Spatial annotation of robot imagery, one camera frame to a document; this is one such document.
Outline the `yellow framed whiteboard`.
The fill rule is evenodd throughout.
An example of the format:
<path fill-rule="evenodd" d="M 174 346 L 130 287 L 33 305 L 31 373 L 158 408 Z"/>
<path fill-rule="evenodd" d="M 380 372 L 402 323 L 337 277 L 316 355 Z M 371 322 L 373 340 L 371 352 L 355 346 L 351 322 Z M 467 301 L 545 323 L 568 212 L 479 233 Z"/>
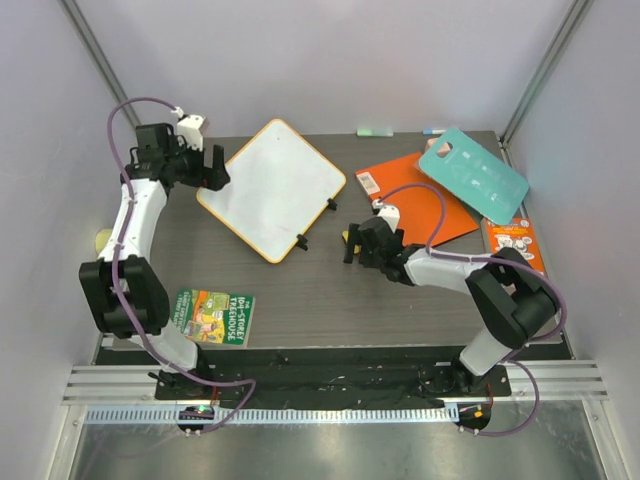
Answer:
<path fill-rule="evenodd" d="M 346 185 L 345 174 L 282 119 L 226 162 L 230 183 L 198 203 L 271 264 L 281 262 Z"/>

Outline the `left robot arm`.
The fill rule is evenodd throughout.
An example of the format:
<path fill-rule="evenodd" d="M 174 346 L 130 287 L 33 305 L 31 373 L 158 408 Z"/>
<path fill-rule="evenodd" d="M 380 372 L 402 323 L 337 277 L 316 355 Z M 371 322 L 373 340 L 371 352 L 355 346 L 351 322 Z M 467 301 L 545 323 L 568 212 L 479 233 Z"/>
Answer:
<path fill-rule="evenodd" d="M 205 163 L 207 120 L 189 115 L 176 125 L 155 123 L 135 130 L 130 160 L 120 163 L 121 203 L 105 246 L 79 269 L 79 280 L 97 328 L 143 347 L 160 365 L 154 379 L 164 393 L 200 399 L 214 389 L 202 349 L 171 321 L 167 291 L 150 264 L 159 217 L 173 187 L 211 191 L 230 181 L 224 149 Z"/>

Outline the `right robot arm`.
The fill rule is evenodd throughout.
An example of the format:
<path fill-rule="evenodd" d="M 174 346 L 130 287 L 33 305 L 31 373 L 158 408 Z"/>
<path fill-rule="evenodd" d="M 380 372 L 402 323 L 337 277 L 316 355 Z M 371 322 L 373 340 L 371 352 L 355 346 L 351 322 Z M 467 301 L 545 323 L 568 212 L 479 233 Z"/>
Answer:
<path fill-rule="evenodd" d="M 558 289 L 511 247 L 468 256 L 422 244 L 404 246 L 403 232 L 377 215 L 349 225 L 343 261 L 354 260 L 391 282 L 470 296 L 484 327 L 450 366 L 450 381 L 465 395 L 477 393 L 496 365 L 537 341 L 539 330 L 555 316 L 566 320 Z"/>

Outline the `yellow whiteboard eraser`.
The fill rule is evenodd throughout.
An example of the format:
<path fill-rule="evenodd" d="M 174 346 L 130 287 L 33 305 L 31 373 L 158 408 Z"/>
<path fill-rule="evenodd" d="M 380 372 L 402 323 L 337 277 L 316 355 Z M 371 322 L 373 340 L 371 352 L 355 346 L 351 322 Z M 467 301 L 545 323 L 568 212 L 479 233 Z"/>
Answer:
<path fill-rule="evenodd" d="M 345 244 L 345 251 L 352 252 L 354 255 L 358 255 L 361 251 L 361 245 L 355 241 L 351 241 L 349 238 L 349 232 L 344 230 L 342 232 L 343 242 Z"/>

